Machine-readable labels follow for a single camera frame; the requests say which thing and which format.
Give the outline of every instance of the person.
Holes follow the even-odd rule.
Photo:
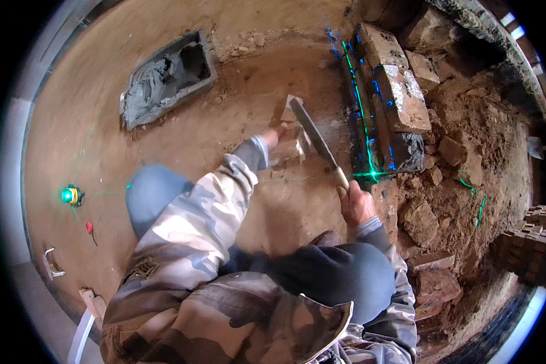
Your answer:
[[[370,193],[339,191],[355,242],[327,231],[293,254],[234,245],[286,125],[242,142],[193,185],[137,171],[126,206],[139,243],[109,302],[106,363],[414,363],[415,296]]]

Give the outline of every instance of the jacket sleeve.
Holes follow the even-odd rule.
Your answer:
[[[118,342],[131,332],[160,313],[176,315],[192,290],[217,277],[247,213],[256,172],[266,166],[263,145],[245,141],[224,156],[215,172],[164,208],[137,244],[122,285],[109,302],[101,334],[106,362],[126,355]]]
[[[342,340],[345,352],[352,363],[415,363],[415,294],[406,277],[406,263],[388,241],[378,217],[358,226],[356,240],[373,244],[386,255],[394,268],[396,292],[374,320],[363,327],[350,324]]]

